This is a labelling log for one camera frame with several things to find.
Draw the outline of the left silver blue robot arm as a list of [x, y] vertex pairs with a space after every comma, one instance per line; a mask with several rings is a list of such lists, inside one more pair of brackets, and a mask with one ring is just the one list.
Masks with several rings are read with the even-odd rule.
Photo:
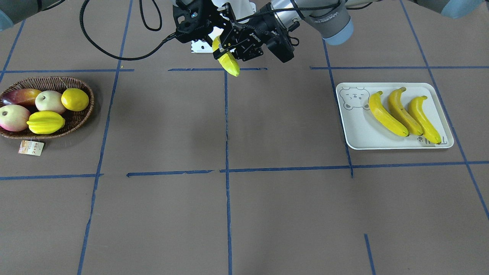
[[273, 0], [254, 14], [236, 18], [226, 3], [221, 8], [225, 25], [213, 56], [248, 61], [260, 57], [265, 45], [286, 63], [294, 58], [297, 45], [290, 33], [302, 21], [317, 30], [327, 44], [340, 45], [353, 33], [349, 10], [361, 9], [361, 4], [361, 0]]

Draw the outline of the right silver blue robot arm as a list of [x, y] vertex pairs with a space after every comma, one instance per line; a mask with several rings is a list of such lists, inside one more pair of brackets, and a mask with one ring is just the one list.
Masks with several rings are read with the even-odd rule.
[[[2, 0], [1, 30], [61, 3], [62, 0]], [[173, 0], [172, 5], [176, 30], [167, 40], [177, 39], [182, 43], [207, 39], [214, 28], [223, 29], [226, 16], [221, 11], [225, 5], [231, 6], [237, 18], [253, 14], [248, 0]]]

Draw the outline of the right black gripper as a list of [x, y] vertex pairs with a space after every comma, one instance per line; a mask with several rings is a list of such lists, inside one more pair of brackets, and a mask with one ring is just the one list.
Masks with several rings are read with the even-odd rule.
[[221, 40], [237, 39], [236, 17], [230, 0], [173, 0], [176, 39], [186, 43], [202, 40], [212, 43], [214, 27], [222, 29]]

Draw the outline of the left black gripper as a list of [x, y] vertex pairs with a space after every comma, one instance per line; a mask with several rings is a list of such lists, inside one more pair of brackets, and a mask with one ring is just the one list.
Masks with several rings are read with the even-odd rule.
[[265, 46], [286, 63], [295, 56], [295, 44], [289, 32], [274, 15], [258, 16], [247, 23], [229, 21], [219, 37], [218, 49], [213, 50], [214, 59], [230, 53], [237, 60], [248, 61], [262, 56], [262, 46]]

